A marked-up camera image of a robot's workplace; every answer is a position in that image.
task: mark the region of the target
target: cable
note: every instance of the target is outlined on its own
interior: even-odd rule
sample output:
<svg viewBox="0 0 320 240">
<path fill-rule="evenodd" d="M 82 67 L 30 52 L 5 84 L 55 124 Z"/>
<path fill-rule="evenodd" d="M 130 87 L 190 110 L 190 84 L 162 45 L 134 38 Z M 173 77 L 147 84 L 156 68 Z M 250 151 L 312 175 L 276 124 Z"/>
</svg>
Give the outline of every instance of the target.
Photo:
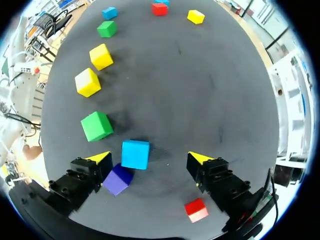
<svg viewBox="0 0 320 240">
<path fill-rule="evenodd" d="M 276 199 L 276 189 L 275 189 L 274 177 L 271 176 L 270 180 L 271 180 L 271 185 L 272 185 L 272 198 L 274 200 L 274 206 L 275 206 L 275 220 L 274 220 L 274 224 L 273 224 L 273 227 L 274 227 L 277 223 L 277 220 L 278 220 L 279 209 L 278 209 L 278 203 L 277 203 L 277 199 Z"/>
<path fill-rule="evenodd" d="M 41 138 L 41 132 L 39 132 L 39 140 L 38 140 L 38 144 L 40 146 L 40 148 L 42 148 L 41 144 L 40 144 L 40 138 Z"/>
<path fill-rule="evenodd" d="M 5 116 L 6 118 L 8 118 L 8 119 L 13 119 L 13 120 L 16 120 L 16 121 L 21 122 L 21 123 L 24 123 L 24 124 L 30 124 L 30 125 L 32 125 L 32 126 L 34 127 L 34 133 L 31 134 L 31 135 L 25 136 L 26 138 L 33 137 L 34 135 L 36 135 L 37 130 L 40 130 L 40 129 L 41 129 L 41 128 L 40 128 L 41 124 L 39 124 L 39 123 L 34 123 L 34 122 L 28 120 L 27 118 L 25 118 L 25 117 L 23 117 L 23 116 L 20 116 L 20 115 L 18 115 L 18 114 L 8 112 L 8 113 L 5 113 L 4 116 Z"/>
<path fill-rule="evenodd" d="M 24 72 L 19 72 L 17 75 L 15 75 L 15 77 L 12 78 L 12 80 L 8 83 L 8 86 L 10 86 L 11 83 L 12 83 L 14 80 L 16 80 L 16 78 L 19 77 L 21 74 L 24 74 Z"/>
<path fill-rule="evenodd" d="M 34 133 L 31 134 L 31 135 L 25 136 L 26 138 L 30 138 L 30 137 L 33 137 L 34 135 L 36 135 L 36 133 L 37 133 L 37 128 L 36 128 L 35 125 L 33 125 L 33 127 L 34 127 Z"/>
</svg>

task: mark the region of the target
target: purple cube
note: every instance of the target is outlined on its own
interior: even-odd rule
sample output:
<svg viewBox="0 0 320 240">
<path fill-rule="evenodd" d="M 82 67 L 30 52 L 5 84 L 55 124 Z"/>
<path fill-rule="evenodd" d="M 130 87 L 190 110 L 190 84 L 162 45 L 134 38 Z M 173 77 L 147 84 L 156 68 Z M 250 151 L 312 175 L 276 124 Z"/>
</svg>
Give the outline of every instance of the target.
<svg viewBox="0 0 320 240">
<path fill-rule="evenodd" d="M 133 178 L 134 175 L 118 163 L 111 170 L 102 184 L 113 195 L 117 196 L 129 186 Z"/>
</svg>

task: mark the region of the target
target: red cube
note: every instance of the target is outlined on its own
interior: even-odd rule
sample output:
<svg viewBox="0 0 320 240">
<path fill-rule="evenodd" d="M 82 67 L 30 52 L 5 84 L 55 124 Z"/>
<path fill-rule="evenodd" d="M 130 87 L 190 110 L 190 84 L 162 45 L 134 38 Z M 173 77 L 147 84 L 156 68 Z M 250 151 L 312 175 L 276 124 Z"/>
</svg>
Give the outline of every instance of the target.
<svg viewBox="0 0 320 240">
<path fill-rule="evenodd" d="M 168 6 L 164 3 L 152 3 L 152 12 L 156 16 L 164 16 L 168 13 Z"/>
<path fill-rule="evenodd" d="M 184 205 L 184 208 L 192 223 L 195 223 L 209 215 L 201 198 Z"/>
</svg>

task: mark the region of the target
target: green cube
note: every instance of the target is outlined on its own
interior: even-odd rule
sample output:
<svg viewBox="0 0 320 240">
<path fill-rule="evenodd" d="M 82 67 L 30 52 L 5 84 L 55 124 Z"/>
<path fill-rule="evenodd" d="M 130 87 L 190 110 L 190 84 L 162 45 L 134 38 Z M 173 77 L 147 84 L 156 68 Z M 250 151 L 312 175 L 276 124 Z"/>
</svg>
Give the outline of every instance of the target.
<svg viewBox="0 0 320 240">
<path fill-rule="evenodd" d="M 81 125 L 88 142 L 98 141 L 114 132 L 107 115 L 98 111 L 82 119 Z"/>
<path fill-rule="evenodd" d="M 117 26 L 114 21 L 104 21 L 97 30 L 102 38 L 111 38 L 116 33 Z"/>
</svg>

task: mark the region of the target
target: light blue cube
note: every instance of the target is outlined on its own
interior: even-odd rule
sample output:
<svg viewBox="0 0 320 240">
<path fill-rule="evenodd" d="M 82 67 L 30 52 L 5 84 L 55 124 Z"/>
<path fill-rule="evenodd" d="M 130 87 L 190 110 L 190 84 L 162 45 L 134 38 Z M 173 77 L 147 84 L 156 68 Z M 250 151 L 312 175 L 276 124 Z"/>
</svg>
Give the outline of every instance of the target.
<svg viewBox="0 0 320 240">
<path fill-rule="evenodd" d="M 165 4 L 169 7 L 169 0 L 154 0 L 155 4 Z"/>
<path fill-rule="evenodd" d="M 102 11 L 102 15 L 105 20 L 110 20 L 118 16 L 117 9 L 113 6 L 108 7 L 106 10 Z"/>
<path fill-rule="evenodd" d="M 124 141 L 122 143 L 121 165 L 132 169 L 147 169 L 149 149 L 150 144 L 147 141 Z"/>
</svg>

